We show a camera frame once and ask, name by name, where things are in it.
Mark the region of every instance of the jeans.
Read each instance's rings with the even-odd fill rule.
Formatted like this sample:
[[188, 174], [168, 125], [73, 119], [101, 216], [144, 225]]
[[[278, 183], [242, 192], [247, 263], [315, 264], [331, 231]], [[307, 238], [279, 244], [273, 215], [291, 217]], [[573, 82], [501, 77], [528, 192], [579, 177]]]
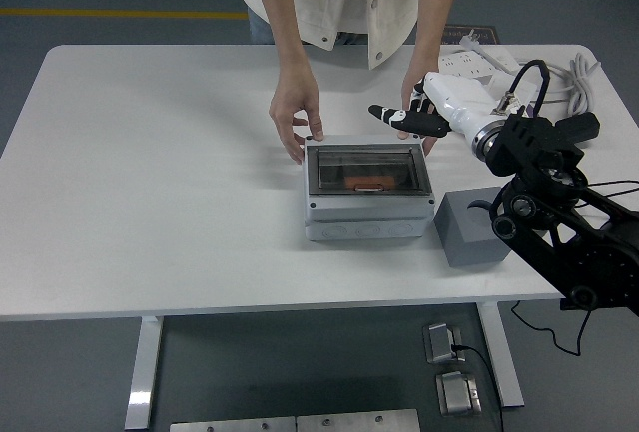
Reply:
[[[260, 18], [251, 8], [249, 10], [249, 29], [254, 45], [275, 45], [271, 25]], [[368, 35], [360, 33], [337, 33], [335, 45], [367, 45]]]

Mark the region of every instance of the person's left hand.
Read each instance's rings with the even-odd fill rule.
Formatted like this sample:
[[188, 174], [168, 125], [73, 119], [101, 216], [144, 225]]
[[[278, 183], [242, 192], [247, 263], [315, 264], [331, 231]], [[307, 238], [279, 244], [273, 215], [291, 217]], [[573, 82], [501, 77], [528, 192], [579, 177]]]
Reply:
[[[413, 54], [412, 59], [410, 60], [408, 71], [406, 72], [403, 84], [401, 85], [401, 107], [407, 111], [408, 108], [410, 108], [410, 94], [412, 93], [412, 88], [419, 83], [426, 73], [439, 71], [439, 62], [437, 57], [423, 57], [422, 55], [416, 54], [416, 48], [414, 51], [415, 54]], [[408, 138], [408, 133], [405, 131], [400, 131], [397, 135], [402, 139]], [[435, 141], [437, 141], [437, 138], [430, 136], [424, 138], [422, 147], [426, 155], [430, 153]]]

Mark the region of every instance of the white table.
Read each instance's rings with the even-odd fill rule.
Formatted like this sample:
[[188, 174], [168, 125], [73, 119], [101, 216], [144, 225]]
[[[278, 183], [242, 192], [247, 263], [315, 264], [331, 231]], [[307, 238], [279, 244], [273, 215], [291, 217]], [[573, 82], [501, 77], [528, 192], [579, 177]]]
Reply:
[[[576, 46], [508, 48], [594, 61]], [[394, 134], [367, 107], [399, 106], [411, 47], [374, 71], [365, 47], [309, 52], [327, 134]], [[488, 304], [482, 318], [494, 319], [497, 301], [559, 297], [514, 253], [450, 268], [434, 227], [419, 239], [307, 241], [302, 171], [267, 115], [277, 78], [268, 46], [53, 49], [0, 159], [0, 320], [451, 302]], [[591, 181], [637, 178], [639, 164], [619, 160], [639, 158], [639, 130], [602, 71], [593, 82], [602, 128], [580, 167]], [[457, 134], [427, 166], [439, 200], [506, 181]]]

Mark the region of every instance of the gray block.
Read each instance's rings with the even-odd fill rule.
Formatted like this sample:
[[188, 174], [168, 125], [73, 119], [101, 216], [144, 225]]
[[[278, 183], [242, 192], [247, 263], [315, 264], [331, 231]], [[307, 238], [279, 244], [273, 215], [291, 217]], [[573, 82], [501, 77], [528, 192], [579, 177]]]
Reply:
[[444, 195], [434, 222], [451, 267], [500, 262], [510, 252], [492, 231], [488, 211], [468, 207], [475, 200], [492, 203], [499, 190], [482, 188]]

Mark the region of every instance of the robotic arm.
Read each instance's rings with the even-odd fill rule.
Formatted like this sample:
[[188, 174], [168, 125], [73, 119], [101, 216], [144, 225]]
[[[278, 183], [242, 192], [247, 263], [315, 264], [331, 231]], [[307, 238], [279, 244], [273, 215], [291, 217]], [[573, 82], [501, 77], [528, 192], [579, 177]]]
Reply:
[[[517, 81], [495, 107], [476, 80], [428, 73], [415, 86], [410, 111], [369, 110], [411, 133], [463, 133], [495, 175], [514, 175], [489, 209], [495, 235], [566, 297], [565, 307], [625, 306], [639, 315], [639, 213], [588, 188], [577, 168], [583, 152], [574, 143], [597, 136], [596, 118], [586, 113], [553, 126], [545, 118], [525, 117], [523, 107], [506, 116]], [[425, 114], [431, 105], [434, 111]], [[606, 213], [608, 222], [593, 228], [575, 209], [579, 200]], [[566, 242], [561, 226], [574, 233]], [[546, 231], [550, 242], [541, 237]]]

